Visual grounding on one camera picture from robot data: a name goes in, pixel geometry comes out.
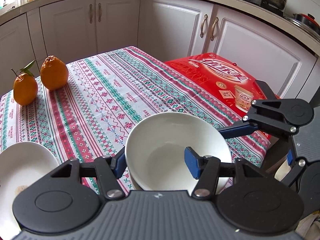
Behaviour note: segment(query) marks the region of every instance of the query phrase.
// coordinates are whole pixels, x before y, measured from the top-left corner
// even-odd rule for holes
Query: white plate
[[[58,167],[53,154],[34,142],[20,142],[0,154],[0,237],[10,240],[20,232],[12,213],[16,195]]]
[[[200,156],[231,163],[228,145],[212,125],[190,114],[165,112],[142,120],[130,132],[125,158],[131,177],[144,190],[188,190],[191,194],[197,180],[184,163],[188,146]],[[219,178],[217,192],[227,182],[228,178]]]

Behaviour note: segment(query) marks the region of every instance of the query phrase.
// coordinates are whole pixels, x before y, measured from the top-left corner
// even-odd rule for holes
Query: white cabinet door
[[[48,55],[64,63],[97,54],[95,0],[63,0],[40,8]]]
[[[11,68],[19,73],[19,69],[35,60],[29,36],[26,14],[0,26],[0,97],[13,88],[16,76]],[[39,76],[37,64],[30,71]]]
[[[217,6],[219,21],[206,52],[214,52],[267,82],[281,98],[295,98],[316,58],[295,41],[252,17]]]
[[[212,9],[200,0],[141,0],[138,48],[161,61],[202,53]]]
[[[137,46],[140,0],[96,0],[98,53]]]
[[[313,67],[307,81],[305,82],[303,88],[300,90],[297,98],[306,100],[312,103],[312,107],[320,106],[320,58],[317,59],[315,66]]]

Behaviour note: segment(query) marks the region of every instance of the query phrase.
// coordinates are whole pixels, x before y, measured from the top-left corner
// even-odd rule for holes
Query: red pot lid
[[[305,17],[306,19],[308,19],[310,22],[314,23],[315,25],[317,25],[317,27],[320,27],[319,24],[315,21],[315,18],[311,15],[305,15],[303,13],[299,13],[302,17]]]

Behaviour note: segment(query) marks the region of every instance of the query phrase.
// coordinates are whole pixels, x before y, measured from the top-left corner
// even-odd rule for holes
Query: patterned tablecloth
[[[61,163],[72,157],[92,162],[116,154],[130,130],[155,113],[189,113],[216,128],[240,119],[191,80],[135,47],[81,59],[67,67],[68,85],[57,91],[49,92],[36,79],[38,95],[29,106],[16,104],[12,91],[1,98],[1,150],[16,142],[34,141]],[[268,140],[260,133],[227,141],[233,158],[262,164]],[[126,193],[132,189],[127,170],[119,183]],[[94,179],[84,184],[98,189]]]

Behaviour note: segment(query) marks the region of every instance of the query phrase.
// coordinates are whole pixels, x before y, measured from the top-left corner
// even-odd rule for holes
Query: orange
[[[27,106],[35,100],[38,84],[34,77],[23,73],[13,83],[13,98],[21,106]]]
[[[68,83],[69,71],[60,59],[49,56],[40,70],[41,82],[49,90],[62,88]]]

